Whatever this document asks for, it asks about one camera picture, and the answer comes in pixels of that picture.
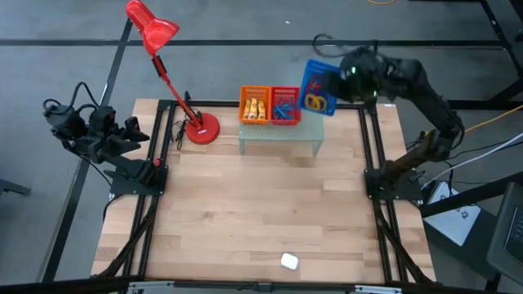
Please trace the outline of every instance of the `orange basket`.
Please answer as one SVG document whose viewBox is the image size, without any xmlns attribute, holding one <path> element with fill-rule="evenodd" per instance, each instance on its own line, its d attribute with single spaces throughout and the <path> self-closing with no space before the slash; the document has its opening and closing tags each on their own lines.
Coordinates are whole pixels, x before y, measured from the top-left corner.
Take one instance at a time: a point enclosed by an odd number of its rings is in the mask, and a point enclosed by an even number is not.
<svg viewBox="0 0 523 294">
<path fill-rule="evenodd" d="M 265 103 L 265 117 L 266 119 L 246 119 L 244 118 L 245 101 L 247 99 L 256 98 Z M 264 125 L 270 121 L 270 87 L 260 86 L 242 86 L 239 96 L 239 120 L 245 124 L 260 124 Z"/>
</svg>

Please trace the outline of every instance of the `yellow object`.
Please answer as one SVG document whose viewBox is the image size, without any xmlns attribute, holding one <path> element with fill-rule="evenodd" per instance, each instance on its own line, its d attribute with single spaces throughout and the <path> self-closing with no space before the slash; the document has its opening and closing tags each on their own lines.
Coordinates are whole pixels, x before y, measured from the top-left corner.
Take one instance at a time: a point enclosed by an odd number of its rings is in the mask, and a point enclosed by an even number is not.
<svg viewBox="0 0 523 294">
<path fill-rule="evenodd" d="M 327 100 L 322 96 L 307 94 L 305 96 L 305 106 L 311 110 L 325 111 L 327 108 Z"/>
<path fill-rule="evenodd" d="M 375 2 L 373 0 L 367 0 L 367 2 L 369 3 L 372 3 L 374 5 L 391 5 L 392 3 L 394 3 L 396 0 L 391 0 L 389 2 Z"/>
<path fill-rule="evenodd" d="M 520 106 L 516 107 L 516 108 L 513 109 L 513 110 L 508 110 L 506 113 L 504 113 L 504 114 L 500 114 L 499 116 L 497 116 L 497 117 L 495 117 L 495 118 L 492 118 L 492 119 L 489 119 L 489 120 L 486 121 L 486 122 L 478 123 L 478 124 L 476 124 L 474 127 L 469 127 L 467 130 L 465 130 L 465 132 L 470 132 L 470 131 L 472 131 L 472 130 L 477 129 L 478 127 L 483 127 L 484 125 L 489 124 L 489 123 L 494 122 L 494 121 L 497 121 L 498 119 L 504 117 L 505 115 L 509 115 L 509 114 L 511 114 L 511 113 L 513 113 L 513 112 L 516 112 L 517 110 L 519 110 L 519 109 L 521 109 L 521 108 L 523 108 L 523 105 L 520 105 Z"/>
<path fill-rule="evenodd" d="M 248 112 L 248 119 L 258 118 L 258 100 L 256 98 L 251 99 L 251 109 Z"/>
<path fill-rule="evenodd" d="M 251 100 L 247 99 L 245 101 L 245 108 L 244 108 L 244 118 L 248 119 L 248 113 L 251 111 Z"/>
<path fill-rule="evenodd" d="M 265 116 L 265 102 L 258 101 L 258 119 L 267 119 Z"/>
</svg>

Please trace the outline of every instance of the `concrete floor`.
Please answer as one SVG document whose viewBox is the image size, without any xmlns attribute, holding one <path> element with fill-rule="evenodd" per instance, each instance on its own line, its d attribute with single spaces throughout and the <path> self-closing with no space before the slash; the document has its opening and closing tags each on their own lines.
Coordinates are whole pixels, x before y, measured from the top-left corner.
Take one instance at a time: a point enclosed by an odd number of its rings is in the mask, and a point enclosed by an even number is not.
<svg viewBox="0 0 523 294">
<path fill-rule="evenodd" d="M 407 2 L 374 6 L 365 0 L 149 0 L 159 17 L 181 27 L 177 39 L 309 39 L 329 33 L 345 39 L 495 39 L 479 4 Z M 126 1 L 71 2 L 4 0 L 0 38 L 120 38 Z M 521 27 L 508 1 L 489 1 L 507 36 Z M 138 39 L 133 28 L 131 39 Z M 0 284 L 29 283 L 49 245 L 78 159 L 64 151 L 44 122 L 46 98 L 69 101 L 74 85 L 85 81 L 100 97 L 116 47 L 0 47 L 0 178 L 33 189 L 30 197 L 0 199 Z M 447 99 L 479 100 L 516 78 L 503 51 L 387 48 L 391 56 L 423 62 L 432 86 Z M 299 85 L 310 47 L 166 47 L 162 50 L 174 85 L 194 99 L 236 100 L 243 84 Z M 329 60 L 336 64 L 338 60 Z M 142 47 L 128 47 L 110 104 L 122 122 L 136 98 L 169 98 Z M 86 100 L 82 93 L 79 100 Z M 431 129 L 408 102 L 397 101 L 405 141 Z M 500 114 L 460 111 L 466 126 Z M 523 113 L 513 114 L 467 136 L 458 150 L 506 140 L 521 131 Z M 460 159 L 471 158 L 469 154 Z M 443 164 L 421 166 L 435 175 Z M 489 181 L 523 169 L 521 147 L 506 150 L 456 171 L 455 180 Z M 465 190 L 474 185 L 454 184 Z M 57 279 L 86 278 L 101 231 L 109 186 L 90 169 Z M 499 199 L 481 206 L 493 213 Z M 481 289 L 485 280 L 431 246 L 438 281 Z M 509 278 L 500 291 L 523 292 Z M 211 292 L 186 290 L 187 293 Z"/>
</svg>

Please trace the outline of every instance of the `white object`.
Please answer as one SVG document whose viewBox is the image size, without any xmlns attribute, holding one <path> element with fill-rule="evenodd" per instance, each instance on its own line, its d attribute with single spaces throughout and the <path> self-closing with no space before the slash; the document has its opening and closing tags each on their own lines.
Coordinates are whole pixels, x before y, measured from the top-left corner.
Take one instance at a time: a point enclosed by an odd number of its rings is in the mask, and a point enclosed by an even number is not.
<svg viewBox="0 0 523 294">
<path fill-rule="evenodd" d="M 458 191 L 452 189 L 452 194 L 457 195 Z M 445 182 L 440 182 L 428 204 L 436 203 L 449 197 L 449 186 Z M 462 246 L 471 232 L 472 226 L 480 215 L 481 209 L 477 206 L 465 206 L 448 212 L 424 218 L 429 225 L 434 227 L 452 240 Z"/>
<path fill-rule="evenodd" d="M 447 172 L 450 172 L 450 171 L 452 171 L 452 170 L 455 169 L 455 168 L 458 168 L 458 167 L 464 166 L 464 165 L 467 164 L 467 163 L 471 163 L 471 162 L 476 161 L 476 160 L 478 160 L 478 159 L 482 159 L 483 157 L 485 157 L 485 156 L 487 156 L 487 155 L 491 155 L 492 153 L 494 153 L 494 152 L 500 150 L 501 148 L 510 145 L 513 141 L 515 141 L 515 140 L 521 138 L 522 136 L 523 136 L 523 133 L 521 133 L 521 134 L 519 134 L 519 135 L 513 137 L 513 138 L 510 139 L 509 141 L 505 142 L 503 145 L 500 145 L 500 146 L 498 146 L 498 147 L 496 147 L 496 148 L 490 150 L 489 152 L 487 152 L 487 153 L 485 153 L 485 154 L 482 154 L 482 155 L 480 155 L 480 156 L 478 156 L 478 157 L 474 157 L 473 159 L 469 159 L 469 160 L 467 160 L 466 162 L 460 163 L 460 164 L 455 165 L 455 166 L 453 166 L 453 167 L 447 168 L 446 170 L 442 171 L 439 175 L 433 177 L 431 180 L 429 180 L 427 183 L 425 183 L 425 184 L 422 186 L 422 189 L 425 189 L 425 188 L 426 188 L 430 183 L 432 183 L 435 179 L 439 178 L 440 176 L 443 176 L 443 175 L 446 174 Z"/>
<path fill-rule="evenodd" d="M 296 270 L 298 263 L 300 263 L 300 260 L 292 254 L 284 253 L 281 256 L 281 265 L 289 270 Z"/>
</svg>

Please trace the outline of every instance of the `wooden surface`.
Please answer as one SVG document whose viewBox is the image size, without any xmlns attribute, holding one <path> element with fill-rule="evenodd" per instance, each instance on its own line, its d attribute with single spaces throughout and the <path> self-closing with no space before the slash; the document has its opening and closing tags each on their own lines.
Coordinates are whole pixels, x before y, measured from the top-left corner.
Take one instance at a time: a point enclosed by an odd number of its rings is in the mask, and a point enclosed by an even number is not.
<svg viewBox="0 0 523 294">
<path fill-rule="evenodd" d="M 152 130 L 156 105 L 157 100 L 136 101 L 134 115 L 146 133 Z M 383 282 L 364 188 L 357 111 L 337 110 L 325 117 L 325 141 L 312 158 L 310 145 L 280 142 L 248 142 L 245 155 L 239 155 L 237 109 L 199 110 L 218 117 L 221 133 L 210 145 L 185 139 L 181 151 L 170 147 L 168 185 L 159 201 L 147 278 Z M 386 156 L 398 158 L 405 144 L 396 107 L 379 105 L 378 117 Z M 177 109 L 176 120 L 182 118 Z M 142 144 L 128 157 L 145 158 L 148 147 Z M 373 160 L 377 166 L 375 150 Z M 135 206 L 136 197 L 126 196 L 107 211 L 92 273 L 104 270 L 127 241 Z M 396 212 L 406 250 L 434 278 L 417 208 L 396 201 Z M 284 252 L 300 258 L 297 270 L 280 265 Z M 390 244 L 389 253 L 397 278 Z"/>
</svg>

